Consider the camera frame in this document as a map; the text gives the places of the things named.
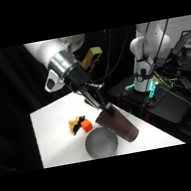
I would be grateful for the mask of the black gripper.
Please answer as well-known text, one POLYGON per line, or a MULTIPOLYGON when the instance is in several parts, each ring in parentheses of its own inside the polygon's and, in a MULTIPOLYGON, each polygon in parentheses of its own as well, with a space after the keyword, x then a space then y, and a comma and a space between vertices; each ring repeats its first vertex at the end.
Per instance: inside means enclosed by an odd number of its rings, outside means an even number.
MULTIPOLYGON (((82 66, 77 65, 75 68, 65 76, 65 84, 73 92, 78 92, 86 83, 91 80, 90 74, 88 74, 82 66)), ((92 84, 91 90, 84 90, 82 96, 85 98, 85 102, 97 109, 103 109, 108 115, 114 115, 114 109, 111 106, 108 98, 107 89, 104 84, 92 84)))

